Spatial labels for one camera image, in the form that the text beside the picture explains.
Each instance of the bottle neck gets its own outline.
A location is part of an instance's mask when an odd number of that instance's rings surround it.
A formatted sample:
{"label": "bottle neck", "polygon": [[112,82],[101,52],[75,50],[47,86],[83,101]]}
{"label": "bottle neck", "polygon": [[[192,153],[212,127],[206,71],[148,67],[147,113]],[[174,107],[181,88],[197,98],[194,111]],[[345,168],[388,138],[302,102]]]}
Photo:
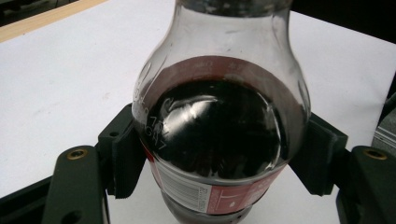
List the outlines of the bottle neck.
{"label": "bottle neck", "polygon": [[290,7],[292,0],[177,0],[185,8],[205,14],[252,18]]}

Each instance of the plastic bottle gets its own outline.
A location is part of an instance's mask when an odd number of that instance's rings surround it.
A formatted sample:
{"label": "plastic bottle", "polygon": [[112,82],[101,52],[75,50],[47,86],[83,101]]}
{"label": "plastic bottle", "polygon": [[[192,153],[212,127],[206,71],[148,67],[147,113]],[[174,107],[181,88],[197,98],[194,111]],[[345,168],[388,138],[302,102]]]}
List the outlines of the plastic bottle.
{"label": "plastic bottle", "polygon": [[134,126],[181,223],[237,223],[298,151],[310,115],[290,0],[176,0],[134,89]]}

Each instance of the cola bottle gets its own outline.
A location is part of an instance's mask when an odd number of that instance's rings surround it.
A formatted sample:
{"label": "cola bottle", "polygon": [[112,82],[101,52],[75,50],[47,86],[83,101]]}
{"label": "cola bottle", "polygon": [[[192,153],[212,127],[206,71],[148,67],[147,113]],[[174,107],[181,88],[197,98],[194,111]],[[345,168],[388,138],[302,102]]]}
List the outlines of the cola bottle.
{"label": "cola bottle", "polygon": [[136,81],[136,128],[180,223],[237,223],[298,151],[310,115],[291,1],[176,0]]}

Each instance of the dark liquid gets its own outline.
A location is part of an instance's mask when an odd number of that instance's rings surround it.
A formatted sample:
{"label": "dark liquid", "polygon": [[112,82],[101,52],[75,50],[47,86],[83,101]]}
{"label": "dark liquid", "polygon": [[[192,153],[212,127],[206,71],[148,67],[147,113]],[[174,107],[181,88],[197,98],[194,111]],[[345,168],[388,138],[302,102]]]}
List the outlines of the dark liquid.
{"label": "dark liquid", "polygon": [[273,106],[252,89],[222,80],[174,87],[148,113],[149,150],[208,178],[240,179],[273,168],[281,131]]}

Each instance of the soda bottle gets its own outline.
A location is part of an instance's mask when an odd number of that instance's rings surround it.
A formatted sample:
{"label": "soda bottle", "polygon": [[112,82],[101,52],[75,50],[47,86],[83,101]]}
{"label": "soda bottle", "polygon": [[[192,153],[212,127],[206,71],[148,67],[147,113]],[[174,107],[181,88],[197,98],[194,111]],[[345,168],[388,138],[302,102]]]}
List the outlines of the soda bottle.
{"label": "soda bottle", "polygon": [[290,0],[176,0],[134,88],[134,126],[180,223],[237,223],[298,151],[310,116]]}

